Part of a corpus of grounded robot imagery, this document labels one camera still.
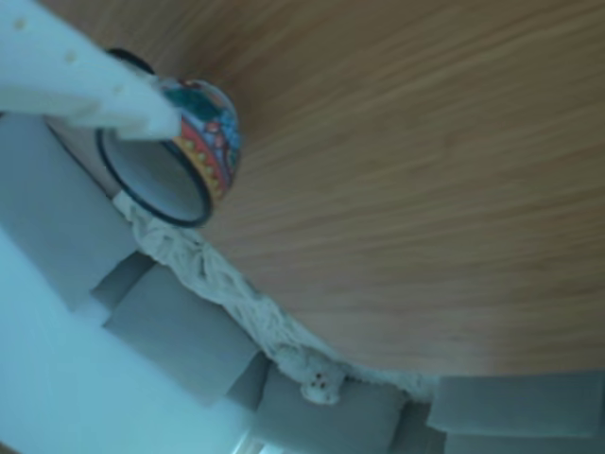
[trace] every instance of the white blanket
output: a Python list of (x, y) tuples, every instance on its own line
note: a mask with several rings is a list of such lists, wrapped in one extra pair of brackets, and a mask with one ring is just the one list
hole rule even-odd
[(271, 298), (256, 290), (197, 231), (180, 229), (154, 218), (124, 192), (115, 197), (113, 204), (132, 224), (143, 253), (172, 269), (182, 284), (200, 297), (223, 306), (269, 358), (279, 359), (279, 348), (284, 344), (301, 347), (302, 355), (308, 349), (317, 350), (342, 365), (350, 378), (390, 383), (408, 392), (413, 400), (432, 400), (436, 376), (380, 371), (347, 363), (342, 355), (288, 316)]

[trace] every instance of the gray cushion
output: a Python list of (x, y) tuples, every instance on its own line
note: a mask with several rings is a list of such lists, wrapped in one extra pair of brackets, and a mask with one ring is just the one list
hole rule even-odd
[(229, 390), (227, 397), (245, 409), (256, 411), (263, 397), (269, 364), (270, 361), (264, 353), (256, 355), (246, 372), (237, 379)]
[(124, 296), (156, 262), (141, 253), (122, 260), (91, 292), (74, 313), (87, 323), (102, 326), (111, 317)]
[(227, 394), (259, 352), (220, 306), (161, 265), (139, 280), (105, 327), (204, 404)]
[(605, 434), (582, 438), (512, 438), (448, 435), (445, 454), (603, 454)]
[(272, 366), (251, 433), (288, 454), (386, 454), (404, 404), (393, 387), (346, 382), (338, 404), (314, 405)]
[(129, 225), (37, 116), (0, 119), (0, 228), (72, 309), (137, 250)]
[(588, 437), (599, 427), (603, 374), (443, 378), (429, 425), (467, 435)]
[(430, 428), (428, 405), (407, 405), (397, 428), (391, 454), (443, 454), (445, 434)]

